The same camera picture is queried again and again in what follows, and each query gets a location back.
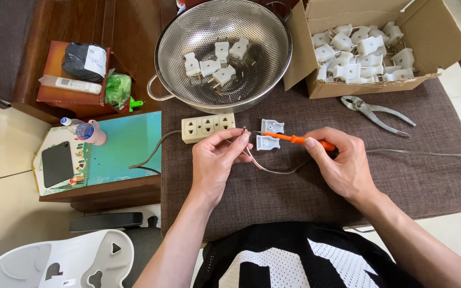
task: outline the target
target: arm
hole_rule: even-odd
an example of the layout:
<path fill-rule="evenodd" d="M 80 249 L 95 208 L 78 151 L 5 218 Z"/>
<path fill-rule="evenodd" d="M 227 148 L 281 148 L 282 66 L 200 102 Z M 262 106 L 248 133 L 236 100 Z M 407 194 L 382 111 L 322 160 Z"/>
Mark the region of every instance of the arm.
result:
<path fill-rule="evenodd" d="M 241 154 L 249 132 L 242 129 L 218 131 L 193 147 L 193 184 L 181 211 L 163 242 L 133 285 L 142 287 L 189 287 L 205 226 L 220 202 L 225 182 L 235 162 L 250 162 Z M 226 139 L 239 138 L 232 144 Z"/>
<path fill-rule="evenodd" d="M 401 268 L 426 287 L 461 287 L 461 257 L 375 187 L 361 139 L 332 128 L 305 136 L 305 148 L 330 188 L 366 216 Z M 332 160 L 314 139 L 333 143 L 340 154 Z"/>

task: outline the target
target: plastic water bottle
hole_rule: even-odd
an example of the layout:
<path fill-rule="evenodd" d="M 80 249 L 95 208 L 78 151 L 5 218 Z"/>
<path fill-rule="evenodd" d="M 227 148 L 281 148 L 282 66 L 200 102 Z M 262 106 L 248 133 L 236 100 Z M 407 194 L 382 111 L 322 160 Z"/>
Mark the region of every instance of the plastic water bottle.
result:
<path fill-rule="evenodd" d="M 95 128 L 92 124 L 81 123 L 76 127 L 76 136 L 79 140 L 87 140 L 94 134 Z"/>
<path fill-rule="evenodd" d="M 86 124 L 85 122 L 81 121 L 81 120 L 78 120 L 78 119 L 70 119 L 70 118 L 67 118 L 67 117 L 63 117 L 61 120 L 60 120 L 60 123 L 62 123 L 63 125 L 67 126 L 67 130 L 69 130 L 72 134 L 76 135 L 76 128 L 80 125 L 80 124 Z"/>

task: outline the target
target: black and white shirt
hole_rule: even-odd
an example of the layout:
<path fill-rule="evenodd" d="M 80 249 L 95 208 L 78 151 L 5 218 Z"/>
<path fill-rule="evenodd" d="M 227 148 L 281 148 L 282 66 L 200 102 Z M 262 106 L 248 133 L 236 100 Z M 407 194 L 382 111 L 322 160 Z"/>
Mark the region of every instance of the black and white shirt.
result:
<path fill-rule="evenodd" d="M 194 287 L 423 287 L 362 236 L 310 222 L 252 225 L 203 255 Z"/>

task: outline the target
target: green plastic bag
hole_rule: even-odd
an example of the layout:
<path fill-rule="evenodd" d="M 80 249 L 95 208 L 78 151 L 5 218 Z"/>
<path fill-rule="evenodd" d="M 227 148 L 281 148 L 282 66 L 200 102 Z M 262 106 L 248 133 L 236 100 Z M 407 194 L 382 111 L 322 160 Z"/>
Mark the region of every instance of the green plastic bag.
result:
<path fill-rule="evenodd" d="M 112 73 L 106 83 L 106 102 L 121 108 L 131 96 L 131 77 Z"/>

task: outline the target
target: orange screwdriver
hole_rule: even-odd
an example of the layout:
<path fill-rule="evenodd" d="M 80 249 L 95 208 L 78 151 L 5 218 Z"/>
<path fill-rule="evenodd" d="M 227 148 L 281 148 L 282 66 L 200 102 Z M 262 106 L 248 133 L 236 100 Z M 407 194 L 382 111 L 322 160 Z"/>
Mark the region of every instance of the orange screwdriver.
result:
<path fill-rule="evenodd" d="M 273 138 L 278 138 L 278 139 L 282 139 L 282 140 L 291 141 L 291 143 L 298 143 L 298 144 L 301 144 L 301 145 L 303 145 L 303 141 L 306 138 L 306 137 L 298 137 L 298 136 L 295 136 L 295 135 L 286 136 L 286 135 L 275 134 L 275 133 L 270 133 L 270 132 L 259 132 L 259 131 L 254 131 L 254 132 L 257 132 L 257 133 L 260 133 L 260 134 L 263 134 L 263 135 L 266 135 L 266 136 L 272 136 Z M 327 141 L 318 140 L 318 142 L 321 143 L 321 145 L 323 145 L 323 148 L 326 151 L 334 151 L 336 149 L 336 146 L 334 144 L 329 143 Z"/>

